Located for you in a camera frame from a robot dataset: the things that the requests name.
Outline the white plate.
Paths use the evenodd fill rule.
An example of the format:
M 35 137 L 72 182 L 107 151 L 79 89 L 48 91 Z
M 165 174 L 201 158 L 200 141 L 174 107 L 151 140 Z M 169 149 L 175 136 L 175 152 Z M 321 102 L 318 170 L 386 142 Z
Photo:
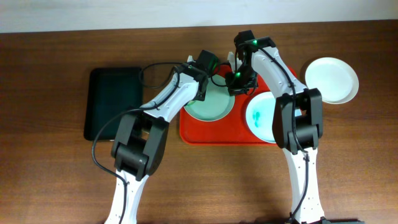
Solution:
M 351 101 L 359 90 L 359 79 L 353 68 L 333 57 L 311 62 L 305 71 L 305 83 L 309 89 L 320 91 L 323 102 L 334 105 Z

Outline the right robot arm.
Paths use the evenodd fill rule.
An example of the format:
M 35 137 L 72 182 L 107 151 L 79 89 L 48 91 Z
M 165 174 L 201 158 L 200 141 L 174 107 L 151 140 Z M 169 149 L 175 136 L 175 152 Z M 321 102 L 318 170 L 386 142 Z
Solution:
M 251 30 L 234 38 L 229 94 L 242 95 L 262 78 L 275 98 L 272 133 L 289 167 L 292 210 L 287 223 L 325 223 L 317 181 L 317 153 L 323 134 L 322 95 L 309 89 L 289 70 L 270 37 L 256 38 Z

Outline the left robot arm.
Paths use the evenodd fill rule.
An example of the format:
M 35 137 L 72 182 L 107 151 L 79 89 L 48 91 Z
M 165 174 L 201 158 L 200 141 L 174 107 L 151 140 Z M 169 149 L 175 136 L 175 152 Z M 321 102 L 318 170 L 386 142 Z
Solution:
M 167 86 L 148 103 L 123 112 L 111 149 L 116 188 L 107 223 L 136 223 L 144 185 L 159 167 L 169 124 L 189 102 L 203 101 L 209 77 L 218 64 L 202 50 L 196 60 L 171 69 Z

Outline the pale green plate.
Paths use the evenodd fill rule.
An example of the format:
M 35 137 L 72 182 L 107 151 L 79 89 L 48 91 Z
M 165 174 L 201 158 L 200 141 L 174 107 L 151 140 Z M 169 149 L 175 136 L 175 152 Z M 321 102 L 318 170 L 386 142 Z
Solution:
M 214 75 L 208 79 L 204 101 L 191 101 L 184 110 L 193 118 L 211 122 L 224 118 L 233 109 L 235 97 L 230 96 L 225 78 Z

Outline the pale blue plate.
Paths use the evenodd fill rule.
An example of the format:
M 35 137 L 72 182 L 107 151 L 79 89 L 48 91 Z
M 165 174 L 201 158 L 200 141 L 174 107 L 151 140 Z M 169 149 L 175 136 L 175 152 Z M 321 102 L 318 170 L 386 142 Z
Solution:
M 250 132 L 261 141 L 275 144 L 272 132 L 275 98 L 270 91 L 251 99 L 246 107 L 245 118 Z

